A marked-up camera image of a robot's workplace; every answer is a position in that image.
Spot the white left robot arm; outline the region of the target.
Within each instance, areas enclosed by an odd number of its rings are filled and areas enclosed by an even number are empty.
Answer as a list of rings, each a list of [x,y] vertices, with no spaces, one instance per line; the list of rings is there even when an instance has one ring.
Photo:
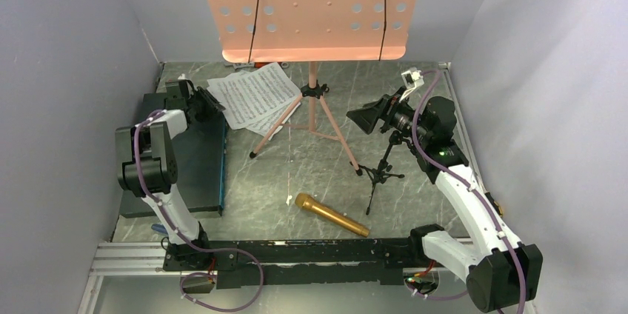
[[[120,187],[164,225],[175,254],[196,270],[213,249],[195,212],[224,211],[227,122],[224,107],[188,79],[144,95],[136,121],[115,131]]]

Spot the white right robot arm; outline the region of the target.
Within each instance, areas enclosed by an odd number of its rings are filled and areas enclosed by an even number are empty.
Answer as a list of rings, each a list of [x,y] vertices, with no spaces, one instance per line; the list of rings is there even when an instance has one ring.
[[[441,225],[417,227],[408,238],[412,263],[436,263],[463,280],[473,304],[483,313],[516,306],[521,313],[536,297],[543,256],[525,244],[501,217],[499,206],[483,193],[454,140],[455,104],[441,96],[423,98],[420,109],[409,106],[405,88],[347,112],[364,133],[381,123],[390,131],[389,148],[405,144],[420,169],[456,211],[472,243],[464,245]]]

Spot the black microphone tripod stand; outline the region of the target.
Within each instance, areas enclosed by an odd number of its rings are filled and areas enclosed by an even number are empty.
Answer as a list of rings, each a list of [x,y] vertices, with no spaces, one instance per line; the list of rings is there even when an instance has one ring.
[[[391,169],[393,168],[393,166],[388,161],[390,152],[392,151],[394,146],[398,146],[402,144],[406,145],[407,149],[411,152],[413,158],[417,161],[418,152],[416,151],[415,146],[412,142],[410,132],[409,131],[402,132],[402,131],[395,130],[390,134],[390,137],[388,138],[387,148],[384,152],[384,155],[380,158],[378,162],[378,166],[376,168],[366,167],[361,164],[358,166],[358,169],[360,171],[366,172],[371,182],[370,200],[365,211],[366,216],[368,216],[371,212],[371,206],[373,202],[373,196],[375,193],[376,185],[385,184],[387,179],[391,177],[394,177],[394,178],[405,177],[405,175],[401,173],[399,174],[391,173]]]

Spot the pink perforated music stand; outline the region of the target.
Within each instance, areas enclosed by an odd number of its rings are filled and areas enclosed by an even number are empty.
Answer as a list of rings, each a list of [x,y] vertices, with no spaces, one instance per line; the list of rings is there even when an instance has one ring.
[[[330,108],[316,68],[323,61],[381,61],[407,50],[416,0],[207,0],[223,58],[233,63],[306,62],[308,82],[274,128],[307,101],[310,117]]]

